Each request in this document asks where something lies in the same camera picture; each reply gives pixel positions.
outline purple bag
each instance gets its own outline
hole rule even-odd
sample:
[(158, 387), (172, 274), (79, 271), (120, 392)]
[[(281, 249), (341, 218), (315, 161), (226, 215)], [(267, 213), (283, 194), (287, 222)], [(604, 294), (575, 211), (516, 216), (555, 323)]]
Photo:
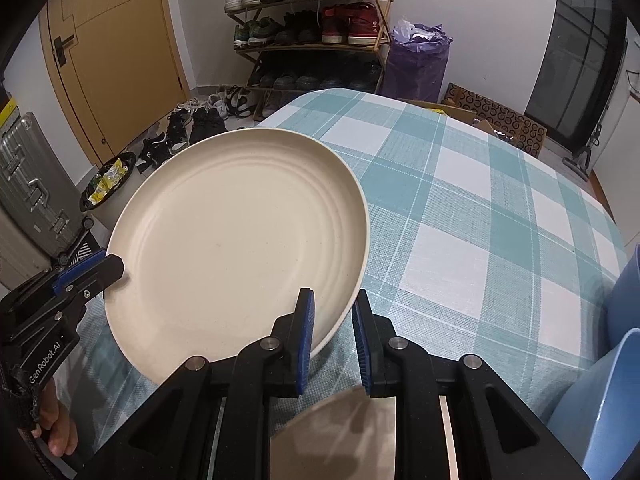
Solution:
[(452, 41), (442, 25), (426, 27), (400, 20), (392, 31), (380, 94), (437, 102)]

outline blue gripper pad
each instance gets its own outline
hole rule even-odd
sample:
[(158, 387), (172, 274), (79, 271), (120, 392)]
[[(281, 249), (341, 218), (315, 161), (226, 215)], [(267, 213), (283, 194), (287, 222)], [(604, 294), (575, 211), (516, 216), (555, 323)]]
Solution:
[(314, 292), (309, 291), (306, 302), (304, 324), (300, 336), (300, 348), (298, 348), (298, 369), (296, 370), (296, 390), (299, 395), (304, 393), (306, 379), (309, 374), (309, 359), (311, 357), (311, 336), (314, 334), (314, 320), (316, 318), (316, 300)]
[(59, 296), (69, 283), (74, 282), (85, 272), (87, 272), (96, 263), (100, 262), (107, 255), (107, 249), (96, 251), (91, 256), (83, 258), (74, 266), (69, 267), (58, 276), (58, 281), (53, 286), (53, 292), (56, 296)]
[(358, 364), (360, 365), (360, 379), (367, 395), (371, 394), (371, 354), (367, 335), (362, 323), (362, 314), (356, 300), (351, 307), (351, 321), (353, 322), (353, 335), (356, 338), (356, 350), (358, 351)]

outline green sneaker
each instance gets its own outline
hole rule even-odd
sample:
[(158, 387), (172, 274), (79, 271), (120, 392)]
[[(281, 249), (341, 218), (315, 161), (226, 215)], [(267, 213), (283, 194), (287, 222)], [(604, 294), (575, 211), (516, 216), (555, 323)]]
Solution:
[(249, 33), (254, 20), (246, 22), (244, 25), (236, 25), (234, 33), (234, 48), (244, 48), (249, 44)]
[(262, 46), (273, 43), (273, 40), (282, 30), (282, 25), (271, 18), (261, 18), (254, 22), (249, 33), (249, 46)]

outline black door handle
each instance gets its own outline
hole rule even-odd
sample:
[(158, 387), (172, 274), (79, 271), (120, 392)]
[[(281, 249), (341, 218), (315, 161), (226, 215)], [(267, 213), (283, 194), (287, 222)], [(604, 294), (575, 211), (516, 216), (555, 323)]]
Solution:
[(75, 35), (71, 35), (68, 38), (66, 38), (66, 40), (62, 40), (62, 38), (57, 37), (55, 40), (53, 40), (53, 47), (56, 49), (56, 57), (58, 58), (58, 65), (59, 66), (64, 66), (64, 64), (66, 63), (66, 56), (65, 56), (65, 47), (71, 43), (75, 38)]

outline striped fabric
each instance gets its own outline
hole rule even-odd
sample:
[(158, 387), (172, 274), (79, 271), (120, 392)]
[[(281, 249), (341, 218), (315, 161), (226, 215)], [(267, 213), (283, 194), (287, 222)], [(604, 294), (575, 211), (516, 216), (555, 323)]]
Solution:
[[(300, 96), (261, 126), (319, 139), (360, 180), (362, 286), (399, 335), (447, 358), (480, 355), (543, 420), (607, 351), (602, 300), (626, 262), (622, 239), (545, 164), (431, 110), (345, 89)], [(95, 449), (154, 387), (117, 348), (100, 299), (81, 329), (58, 383)], [(305, 395), (273, 401), (274, 428), (359, 381), (348, 317), (312, 360)]]

